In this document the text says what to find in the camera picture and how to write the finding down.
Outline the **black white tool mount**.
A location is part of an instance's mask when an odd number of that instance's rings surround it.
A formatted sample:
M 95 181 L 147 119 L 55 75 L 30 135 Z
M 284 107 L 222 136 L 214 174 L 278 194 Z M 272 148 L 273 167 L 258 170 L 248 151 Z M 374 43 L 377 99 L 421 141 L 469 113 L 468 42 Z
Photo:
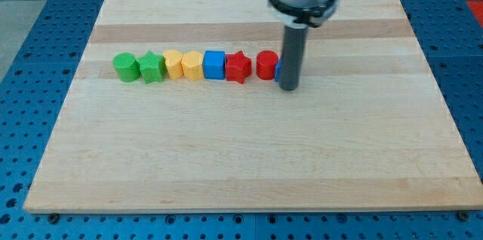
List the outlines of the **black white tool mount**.
M 319 28 L 336 12 L 340 0 L 328 0 L 322 5 L 311 8 L 296 8 L 280 0 L 268 0 L 268 5 L 275 15 L 286 25 L 294 29 L 304 27 Z

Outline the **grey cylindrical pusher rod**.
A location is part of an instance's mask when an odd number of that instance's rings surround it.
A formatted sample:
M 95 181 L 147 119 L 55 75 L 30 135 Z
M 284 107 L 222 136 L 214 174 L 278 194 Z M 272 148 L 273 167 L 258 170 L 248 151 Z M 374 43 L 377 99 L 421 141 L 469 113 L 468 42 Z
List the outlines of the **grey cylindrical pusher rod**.
M 279 87 L 285 91 L 293 91 L 299 85 L 307 32 L 307 27 L 302 29 L 285 27 L 278 80 Z

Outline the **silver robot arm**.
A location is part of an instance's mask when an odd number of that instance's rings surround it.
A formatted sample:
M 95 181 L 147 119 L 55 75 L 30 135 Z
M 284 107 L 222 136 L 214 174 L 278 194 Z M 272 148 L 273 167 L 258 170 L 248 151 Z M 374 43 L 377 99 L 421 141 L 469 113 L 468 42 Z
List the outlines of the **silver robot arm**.
M 340 0 L 268 0 L 270 8 L 285 25 L 281 48 L 279 87 L 292 91 L 299 85 L 307 34 L 335 13 Z

